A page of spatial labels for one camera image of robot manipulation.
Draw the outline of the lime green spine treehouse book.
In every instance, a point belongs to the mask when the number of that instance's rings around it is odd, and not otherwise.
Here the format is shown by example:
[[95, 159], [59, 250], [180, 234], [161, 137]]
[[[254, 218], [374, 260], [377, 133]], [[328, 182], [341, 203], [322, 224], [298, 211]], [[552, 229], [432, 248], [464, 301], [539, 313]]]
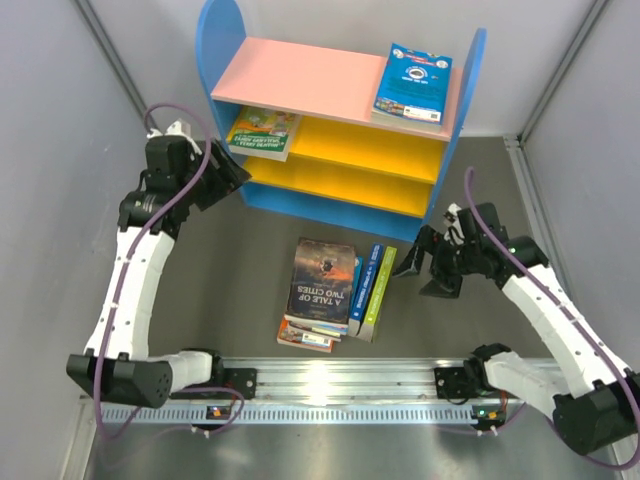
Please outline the lime green spine treehouse book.
[[373, 286], [366, 314], [361, 322], [357, 338], [363, 341], [372, 342], [374, 340], [378, 319], [381, 312], [382, 301], [391, 276], [392, 267], [396, 257], [397, 249], [387, 246], [382, 257], [376, 281]]

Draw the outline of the light blue cover treehouse book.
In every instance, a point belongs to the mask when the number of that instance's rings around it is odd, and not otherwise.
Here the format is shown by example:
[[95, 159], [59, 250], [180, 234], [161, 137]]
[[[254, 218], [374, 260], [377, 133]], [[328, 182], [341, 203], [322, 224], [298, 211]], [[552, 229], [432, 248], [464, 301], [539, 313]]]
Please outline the light blue cover treehouse book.
[[452, 66], [450, 57], [393, 43], [374, 96], [371, 121], [440, 132]]

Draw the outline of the dark blue spine treehouse book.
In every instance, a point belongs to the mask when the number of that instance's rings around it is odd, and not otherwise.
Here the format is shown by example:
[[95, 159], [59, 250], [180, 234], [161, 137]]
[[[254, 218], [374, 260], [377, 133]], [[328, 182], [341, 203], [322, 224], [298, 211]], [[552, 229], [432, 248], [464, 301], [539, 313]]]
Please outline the dark blue spine treehouse book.
[[352, 301], [349, 315], [348, 335], [350, 337], [356, 337], [360, 330], [366, 304], [383, 253], [384, 246], [380, 243], [375, 243], [371, 249], [368, 260], [362, 266], [361, 278], [357, 289], [354, 291], [355, 296]]

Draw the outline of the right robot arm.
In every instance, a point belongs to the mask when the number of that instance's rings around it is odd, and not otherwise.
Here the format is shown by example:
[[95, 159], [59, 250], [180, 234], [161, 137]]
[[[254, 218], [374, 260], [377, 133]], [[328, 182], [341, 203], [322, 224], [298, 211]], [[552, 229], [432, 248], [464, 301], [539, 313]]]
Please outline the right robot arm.
[[394, 277], [419, 274], [429, 256], [423, 296], [456, 299], [469, 275], [492, 281], [529, 321], [560, 370], [553, 375], [538, 369], [501, 343], [482, 345], [463, 363], [464, 396], [500, 390], [520, 398], [579, 455], [638, 433], [638, 372], [602, 343], [537, 243], [529, 236], [510, 237], [492, 203], [451, 204], [444, 218], [445, 232], [420, 228]]

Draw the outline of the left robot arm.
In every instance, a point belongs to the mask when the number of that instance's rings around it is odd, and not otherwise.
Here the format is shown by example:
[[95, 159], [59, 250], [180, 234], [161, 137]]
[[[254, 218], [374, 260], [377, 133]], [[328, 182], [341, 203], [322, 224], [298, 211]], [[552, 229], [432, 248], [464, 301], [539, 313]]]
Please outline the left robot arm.
[[119, 205], [113, 272], [98, 323], [67, 375], [100, 401], [158, 408], [186, 387], [205, 397], [225, 388], [226, 374], [211, 350], [149, 354], [149, 326], [164, 265], [192, 207], [204, 211], [250, 178], [219, 141], [155, 134], [146, 167]]

